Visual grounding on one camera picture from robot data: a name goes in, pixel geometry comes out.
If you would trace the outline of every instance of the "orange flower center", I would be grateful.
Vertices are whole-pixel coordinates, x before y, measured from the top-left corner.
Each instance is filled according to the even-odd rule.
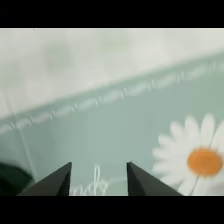
[[[188,157],[189,168],[198,176],[214,176],[222,165],[221,156],[211,148],[197,148]]]

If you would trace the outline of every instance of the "dark green object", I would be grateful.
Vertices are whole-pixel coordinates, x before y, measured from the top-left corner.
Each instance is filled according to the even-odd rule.
[[[0,196],[16,196],[32,181],[23,169],[0,163]]]

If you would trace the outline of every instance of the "white decorative border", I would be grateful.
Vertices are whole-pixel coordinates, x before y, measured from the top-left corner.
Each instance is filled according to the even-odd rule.
[[[89,110],[93,107],[98,107],[105,104],[113,104],[119,100],[124,100],[127,97],[140,96],[144,93],[149,93],[155,90],[161,90],[167,88],[173,84],[179,84],[185,81],[193,81],[203,76],[210,77],[211,69],[214,69],[213,63],[204,63],[200,66],[195,66],[194,70],[191,71],[181,71],[169,73],[161,79],[151,79],[143,80],[134,84],[133,86],[115,89],[113,91],[107,92],[103,96],[91,97],[83,100],[80,103],[63,105],[59,109],[44,111],[36,116],[30,116],[27,118],[21,118],[19,121],[8,124],[3,124],[0,126],[0,135],[5,134],[14,129],[24,129],[25,127],[30,127],[35,124],[43,123],[47,120],[54,120],[57,118],[65,117],[71,113],[83,112]]]

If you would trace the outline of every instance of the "flower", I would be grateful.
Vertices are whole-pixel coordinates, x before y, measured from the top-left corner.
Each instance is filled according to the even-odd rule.
[[[184,127],[172,122],[170,130],[172,137],[160,135],[160,147],[153,150],[158,159],[153,172],[167,185],[180,184],[178,192],[185,196],[207,195],[212,184],[224,180],[224,121],[215,132],[213,115],[205,115],[201,128],[188,116]]]

